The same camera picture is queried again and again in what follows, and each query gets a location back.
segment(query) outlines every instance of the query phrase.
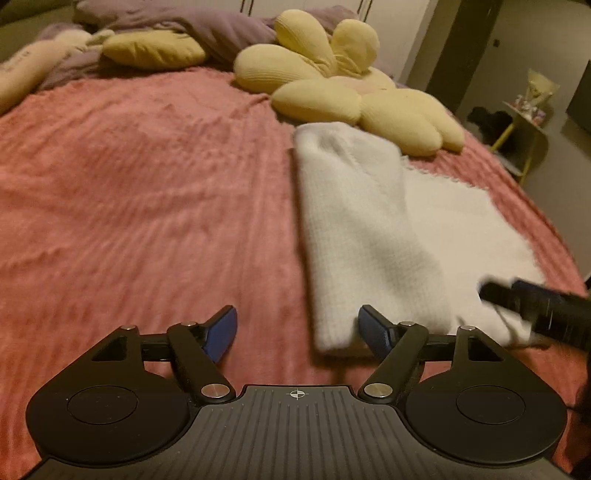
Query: yellow table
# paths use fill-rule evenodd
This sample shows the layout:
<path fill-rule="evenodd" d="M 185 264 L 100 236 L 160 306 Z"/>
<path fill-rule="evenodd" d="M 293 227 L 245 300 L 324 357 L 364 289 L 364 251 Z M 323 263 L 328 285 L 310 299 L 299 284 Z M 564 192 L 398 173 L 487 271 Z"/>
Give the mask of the yellow table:
<path fill-rule="evenodd" d="M 525 114 L 523 114 L 522 112 L 520 112 L 517 108 L 515 108 L 513 105 L 511 105 L 510 103 L 507 102 L 503 102 L 503 105 L 510 110 L 511 112 L 515 113 L 516 116 L 513 119 L 513 123 L 511 125 L 509 125 L 505 131 L 501 134 L 501 136 L 496 140 L 496 142 L 493 144 L 493 146 L 491 146 L 490 151 L 491 152 L 495 152 L 497 151 L 499 148 L 501 148 L 503 146 L 503 144 L 507 141 L 507 139 L 509 138 L 509 136 L 513 133 L 513 130 L 515 130 L 515 128 L 519 125 L 519 124 L 527 124 L 530 127 L 533 127 L 537 134 L 541 134 L 543 136 L 546 136 L 546 133 L 544 132 L 544 130 L 542 129 L 542 127 L 540 127 L 539 125 L 536 125 L 535 123 L 533 123 L 533 121 L 531 121 L 529 119 L 529 117 L 525 116 Z M 530 147 L 530 150 L 527 154 L 527 159 L 525 160 L 525 165 L 523 168 L 523 171 L 521 172 L 521 175 L 517 175 L 519 177 L 519 185 L 523 185 L 525 183 L 525 178 L 527 177 L 527 174 L 530 172 L 530 168 L 531 168 L 531 163 L 533 161 L 533 153 L 534 153 L 534 147 L 535 147 L 535 143 L 532 142 L 532 145 Z"/>

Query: table leg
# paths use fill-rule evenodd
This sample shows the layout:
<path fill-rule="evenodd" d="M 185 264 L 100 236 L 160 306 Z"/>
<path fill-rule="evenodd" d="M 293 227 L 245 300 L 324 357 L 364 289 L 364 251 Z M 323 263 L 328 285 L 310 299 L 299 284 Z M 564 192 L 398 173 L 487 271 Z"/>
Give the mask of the table leg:
<path fill-rule="evenodd" d="M 525 183 L 525 177 L 530 171 L 531 163 L 534 160 L 534 147 L 535 143 L 530 147 L 529 152 L 527 152 L 527 159 L 525 160 L 525 165 L 523 166 L 523 173 L 521 174 L 521 178 L 519 179 L 519 185 L 523 186 Z"/>
<path fill-rule="evenodd" d="M 490 151 L 496 152 L 499 148 L 501 148 L 503 146 L 503 143 L 505 143 L 507 141 L 507 139 L 509 138 L 509 135 L 511 135 L 513 133 L 513 130 L 515 130 L 515 122 L 513 122 L 511 125 L 509 125 L 505 129 L 505 131 L 497 139 L 497 141 L 494 143 L 494 145 L 490 148 Z"/>

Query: yellow pillow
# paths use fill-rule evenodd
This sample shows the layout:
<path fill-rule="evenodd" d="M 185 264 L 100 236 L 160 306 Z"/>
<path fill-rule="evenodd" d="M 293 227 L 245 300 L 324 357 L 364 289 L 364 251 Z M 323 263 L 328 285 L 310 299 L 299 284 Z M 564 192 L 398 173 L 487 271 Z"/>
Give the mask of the yellow pillow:
<path fill-rule="evenodd" d="M 337 72 L 335 54 L 320 22 L 303 10 L 285 10 L 275 19 L 279 45 L 299 53 L 324 77 Z"/>
<path fill-rule="evenodd" d="M 273 93 L 295 80 L 323 78 L 301 55 L 271 44 L 242 50 L 234 62 L 234 74 L 238 85 L 255 93 Z"/>
<path fill-rule="evenodd" d="M 329 79 L 297 80 L 279 88 L 271 106 L 301 122 L 344 122 L 355 125 L 361 97 L 355 90 Z"/>
<path fill-rule="evenodd" d="M 420 90 L 398 89 L 397 95 L 410 100 L 415 111 L 423 114 L 441 133 L 443 148 L 460 153 L 464 148 L 465 135 L 462 126 L 449 114 L 447 109 L 434 96 Z"/>
<path fill-rule="evenodd" d="M 207 60 L 194 38 L 171 30 L 113 35 L 103 43 L 103 55 L 121 65 L 150 71 L 180 70 Z"/>
<path fill-rule="evenodd" d="M 67 57 L 70 46 L 57 40 L 31 43 L 0 64 L 0 115 L 20 103 Z"/>
<path fill-rule="evenodd" d="M 339 66 L 339 74 L 360 78 L 378 56 L 376 31 L 359 20 L 347 19 L 333 32 L 330 46 Z"/>
<path fill-rule="evenodd" d="M 440 133 L 397 90 L 369 93 L 361 97 L 359 126 L 371 134 L 397 144 L 405 155 L 426 157 L 441 148 Z"/>
<path fill-rule="evenodd" d="M 396 88 L 394 81 L 381 70 L 370 67 L 366 73 L 361 76 L 364 82 L 375 85 L 380 90 L 393 90 Z"/>

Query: white wardrobe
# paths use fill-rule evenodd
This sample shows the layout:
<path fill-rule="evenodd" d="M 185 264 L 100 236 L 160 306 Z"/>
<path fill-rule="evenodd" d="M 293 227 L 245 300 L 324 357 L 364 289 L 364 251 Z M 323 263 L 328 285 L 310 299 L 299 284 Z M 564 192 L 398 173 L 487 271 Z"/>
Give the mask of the white wardrobe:
<path fill-rule="evenodd" d="M 274 17 L 290 8 L 343 5 L 378 32 L 380 59 L 394 80 L 405 82 L 438 0 L 217 0 L 208 6 L 252 17 Z"/>

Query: textured blanket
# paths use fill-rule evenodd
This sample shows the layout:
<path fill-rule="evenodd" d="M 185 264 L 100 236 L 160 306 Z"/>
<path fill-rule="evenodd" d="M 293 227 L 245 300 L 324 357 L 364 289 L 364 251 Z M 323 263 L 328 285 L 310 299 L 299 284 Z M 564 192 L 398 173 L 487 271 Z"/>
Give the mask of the textured blanket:
<path fill-rule="evenodd" d="M 487 276 L 544 282 L 485 191 L 406 166 L 394 144 L 345 124 L 303 125 L 294 143 L 319 350 L 356 353 L 366 303 L 431 333 L 468 324 L 530 343 L 528 324 L 478 297 Z"/>
<path fill-rule="evenodd" d="M 308 10 L 331 34 L 335 27 L 357 14 L 335 6 Z M 37 40 L 54 38 L 66 28 L 97 31 L 104 28 L 122 33 L 135 30 L 165 29 L 191 35 L 209 53 L 210 63 L 231 70 L 234 59 L 245 48 L 259 43 L 274 43 L 273 18 L 249 17 L 240 12 L 201 8 L 187 2 L 169 0 L 75 0 L 72 24 L 50 25 Z M 83 78 L 130 77 L 145 75 L 117 65 L 98 51 L 74 54 L 59 64 L 43 81 L 39 90 Z"/>
<path fill-rule="evenodd" d="M 351 384 L 375 361 L 311 346 L 290 149 L 294 129 L 264 95 L 199 68 L 82 80 L 31 95 L 0 118 L 0 478 L 38 455 L 33 393 L 123 323 L 142 333 L 238 308 L 222 371 L 245 384 Z M 552 288 L 583 293 L 557 232 L 486 148 L 467 136 L 422 169 L 481 188 L 534 248 Z M 574 404 L 585 357 L 515 353 Z M 428 364 L 425 375 L 445 369 Z M 554 459 L 569 470 L 591 432 L 570 416 Z"/>

